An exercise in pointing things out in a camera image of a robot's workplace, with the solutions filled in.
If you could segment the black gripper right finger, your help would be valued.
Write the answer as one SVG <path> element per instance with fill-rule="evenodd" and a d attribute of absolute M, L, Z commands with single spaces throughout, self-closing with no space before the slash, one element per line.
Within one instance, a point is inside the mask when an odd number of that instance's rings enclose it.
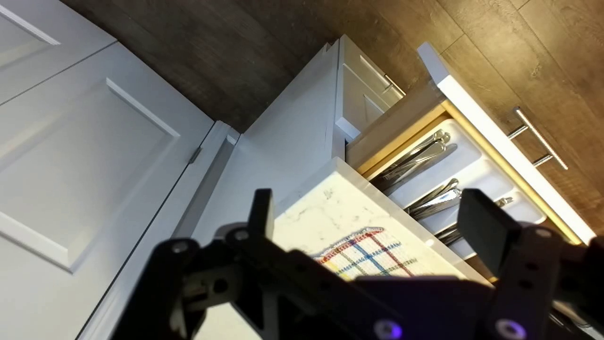
<path fill-rule="evenodd" d="M 463 192 L 457 229 L 495 277 L 501 275 L 510 246 L 521 235 L 521 226 L 480 190 Z"/>

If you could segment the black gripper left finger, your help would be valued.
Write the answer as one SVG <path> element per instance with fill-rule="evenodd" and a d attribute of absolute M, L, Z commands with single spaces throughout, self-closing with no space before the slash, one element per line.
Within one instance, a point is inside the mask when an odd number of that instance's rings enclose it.
<path fill-rule="evenodd" d="M 253 239 L 268 239 L 272 235 L 272 192 L 257 190 L 248 218 L 248 229 Z"/>

